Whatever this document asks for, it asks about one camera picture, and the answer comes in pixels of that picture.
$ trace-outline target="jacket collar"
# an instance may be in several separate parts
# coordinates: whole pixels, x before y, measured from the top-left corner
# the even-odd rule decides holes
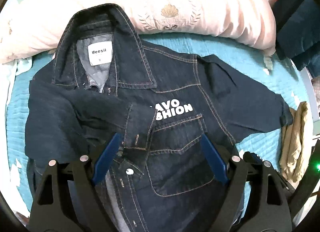
[[[79,74],[76,73],[80,71],[83,75],[84,69],[75,55],[76,41],[105,33],[114,35],[113,60],[119,87],[156,88],[139,36],[123,9],[111,3],[79,11],[70,19],[58,44],[52,83],[71,84],[73,81],[78,85]]]

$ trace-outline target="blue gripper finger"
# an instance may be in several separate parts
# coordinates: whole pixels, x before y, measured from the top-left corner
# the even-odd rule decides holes
[[[119,150],[120,143],[121,136],[120,134],[115,133],[94,166],[93,177],[91,179],[94,185],[97,185],[105,178],[111,163]]]
[[[205,134],[202,134],[200,145],[204,156],[207,159],[213,174],[215,175],[215,179],[223,184],[227,184],[229,181],[227,176],[227,164],[221,158],[219,152]]]

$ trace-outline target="jacket cuff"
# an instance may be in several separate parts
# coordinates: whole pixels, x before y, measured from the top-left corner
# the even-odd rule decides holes
[[[293,117],[290,112],[289,106],[284,101],[282,102],[282,115],[280,117],[281,127],[289,126],[293,123]]]

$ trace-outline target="beige cloth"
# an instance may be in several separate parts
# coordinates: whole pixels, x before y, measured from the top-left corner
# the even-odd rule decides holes
[[[310,106],[300,103],[297,110],[290,108],[293,124],[282,128],[282,175],[289,181],[302,179],[311,155],[313,121]]]

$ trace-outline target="jacket sleeve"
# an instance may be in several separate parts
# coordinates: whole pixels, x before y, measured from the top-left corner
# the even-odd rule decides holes
[[[28,177],[39,176],[52,159],[68,163],[96,145],[123,135],[123,147],[146,147],[155,109],[90,90],[32,80],[25,129]]]
[[[227,130],[236,143],[253,133],[266,133],[292,124],[289,106],[280,94],[240,73],[218,57],[202,58],[209,90]]]

